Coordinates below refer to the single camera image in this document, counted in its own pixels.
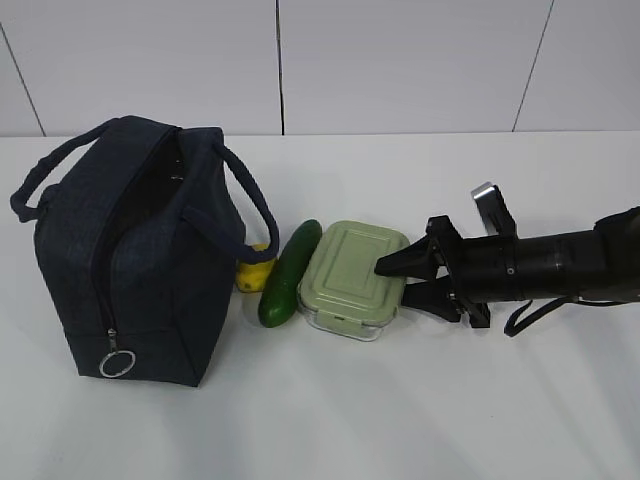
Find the navy blue lunch bag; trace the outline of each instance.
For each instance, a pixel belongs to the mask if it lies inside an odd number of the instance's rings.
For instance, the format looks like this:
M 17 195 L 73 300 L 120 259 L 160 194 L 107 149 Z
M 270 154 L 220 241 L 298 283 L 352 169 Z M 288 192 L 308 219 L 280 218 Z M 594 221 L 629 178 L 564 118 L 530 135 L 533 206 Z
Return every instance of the navy blue lunch bag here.
M 29 197 L 74 149 L 96 142 L 37 207 Z M 264 251 L 244 244 L 231 170 L 267 224 Z M 38 265 L 80 375 L 197 386 L 224 324 L 236 262 L 278 252 L 278 227 L 219 128 L 140 117 L 100 125 L 39 161 L 11 196 L 36 220 Z

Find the glass food container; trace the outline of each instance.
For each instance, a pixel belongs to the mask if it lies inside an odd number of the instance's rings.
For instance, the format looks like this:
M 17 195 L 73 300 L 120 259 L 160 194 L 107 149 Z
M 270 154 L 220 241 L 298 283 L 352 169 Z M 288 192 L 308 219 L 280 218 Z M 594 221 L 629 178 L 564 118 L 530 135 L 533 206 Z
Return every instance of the glass food container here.
M 405 278 L 374 273 L 380 257 L 409 245 L 400 232 L 341 221 L 329 227 L 298 285 L 300 309 L 314 327 L 375 340 L 395 316 Z

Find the yellow lemon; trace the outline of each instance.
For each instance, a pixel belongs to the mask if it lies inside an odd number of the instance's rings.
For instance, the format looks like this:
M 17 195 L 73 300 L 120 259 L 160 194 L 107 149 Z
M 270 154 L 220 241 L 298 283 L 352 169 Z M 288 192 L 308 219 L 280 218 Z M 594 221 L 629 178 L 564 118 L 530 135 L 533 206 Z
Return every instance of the yellow lemon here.
M 266 243 L 259 243 L 251 247 L 259 252 L 266 250 L 268 245 Z M 245 293 L 261 292 L 275 264 L 275 258 L 268 262 L 257 263 L 255 265 L 242 262 L 238 263 L 238 268 L 236 269 L 236 286 L 241 292 Z

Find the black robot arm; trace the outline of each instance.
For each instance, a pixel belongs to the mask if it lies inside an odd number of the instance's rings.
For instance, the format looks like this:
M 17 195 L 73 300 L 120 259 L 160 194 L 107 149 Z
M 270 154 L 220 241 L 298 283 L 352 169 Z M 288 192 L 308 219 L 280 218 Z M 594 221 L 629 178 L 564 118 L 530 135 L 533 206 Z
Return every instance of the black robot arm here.
M 425 237 L 378 260 L 378 275 L 424 280 L 405 287 L 403 306 L 450 322 L 468 313 L 473 328 L 488 328 L 490 302 L 555 299 L 519 322 L 530 303 L 516 310 L 505 326 L 514 336 L 566 303 L 640 300 L 640 207 L 603 218 L 593 230 L 520 239 L 497 186 L 472 194 L 488 236 L 462 238 L 449 217 L 432 217 Z M 440 267 L 448 275 L 438 276 Z

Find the green cucumber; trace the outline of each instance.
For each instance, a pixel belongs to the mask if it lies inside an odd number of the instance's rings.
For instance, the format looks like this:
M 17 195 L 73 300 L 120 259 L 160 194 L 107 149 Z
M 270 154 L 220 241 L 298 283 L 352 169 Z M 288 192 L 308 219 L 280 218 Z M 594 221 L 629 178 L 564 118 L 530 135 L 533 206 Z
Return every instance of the green cucumber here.
M 322 237 L 317 220 L 300 225 L 287 242 L 262 292 L 258 318 L 265 327 L 277 327 L 298 308 L 298 284 Z

